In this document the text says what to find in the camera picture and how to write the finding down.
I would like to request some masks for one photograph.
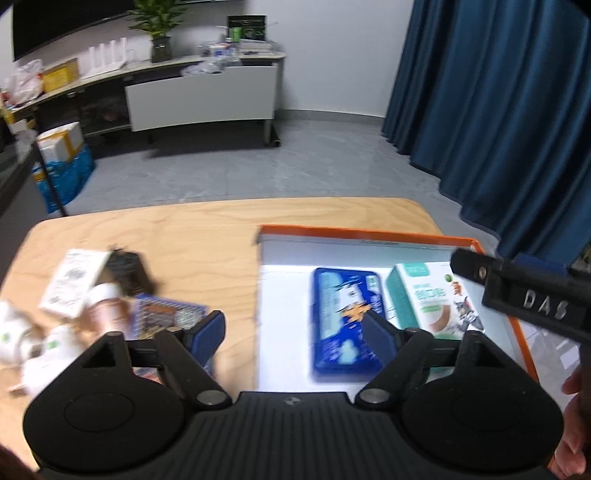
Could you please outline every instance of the black television screen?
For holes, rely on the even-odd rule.
[[[133,7],[134,0],[21,0],[12,10],[14,59],[76,30],[125,15]]]

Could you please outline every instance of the round black disc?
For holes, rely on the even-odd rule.
[[[502,368],[478,368],[422,386],[402,407],[415,444],[446,465],[517,472],[545,464],[562,435],[562,413],[541,387]]]
[[[183,424],[183,405],[165,386],[131,372],[89,369],[41,392],[25,413],[23,430],[42,465],[100,474],[155,458]]]

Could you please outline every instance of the plant pot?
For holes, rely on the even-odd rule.
[[[152,63],[172,60],[173,53],[170,50],[170,37],[152,38]]]

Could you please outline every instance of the white router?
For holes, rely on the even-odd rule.
[[[90,56],[90,70],[82,76],[83,79],[101,75],[107,72],[114,72],[119,70],[127,62],[127,38],[121,37],[119,42],[120,49],[117,48],[117,41],[111,40],[110,48],[106,48],[104,43],[101,43],[98,48],[90,47],[88,49],[88,55]]]

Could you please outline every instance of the orange rim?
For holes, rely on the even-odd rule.
[[[409,244],[424,245],[449,245],[451,247],[473,248],[476,252],[483,254],[484,250],[478,240],[462,236],[426,235],[424,233],[407,232],[386,232],[382,230],[354,230],[349,228],[330,228],[298,225],[261,225],[259,235],[293,235],[293,236],[316,236],[321,238],[342,238],[347,240],[370,240],[375,242],[403,242]],[[531,356],[530,348],[525,340],[525,335],[515,317],[507,316],[517,345],[523,356],[525,369],[536,382],[540,382],[538,372],[535,368],[534,359]]]

